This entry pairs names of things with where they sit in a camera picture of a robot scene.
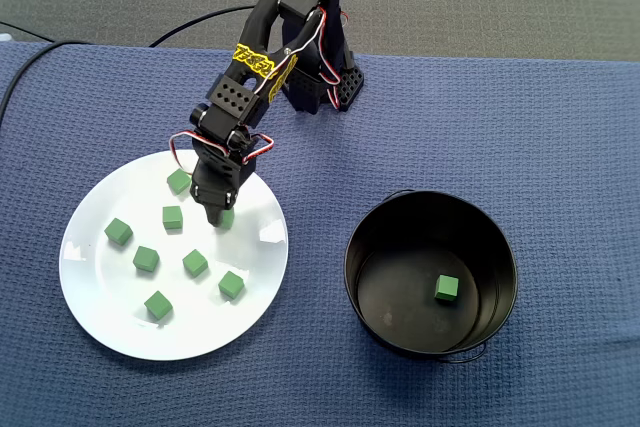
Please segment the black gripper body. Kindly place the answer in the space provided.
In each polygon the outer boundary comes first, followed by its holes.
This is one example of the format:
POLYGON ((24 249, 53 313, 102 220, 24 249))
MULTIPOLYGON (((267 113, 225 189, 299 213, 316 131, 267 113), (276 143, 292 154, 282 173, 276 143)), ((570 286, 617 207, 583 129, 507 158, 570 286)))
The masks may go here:
POLYGON ((241 186, 256 168, 256 160, 244 163, 242 156, 232 153, 225 157, 207 145, 194 145, 198 157, 192 173, 190 193, 206 211, 231 209, 241 186))

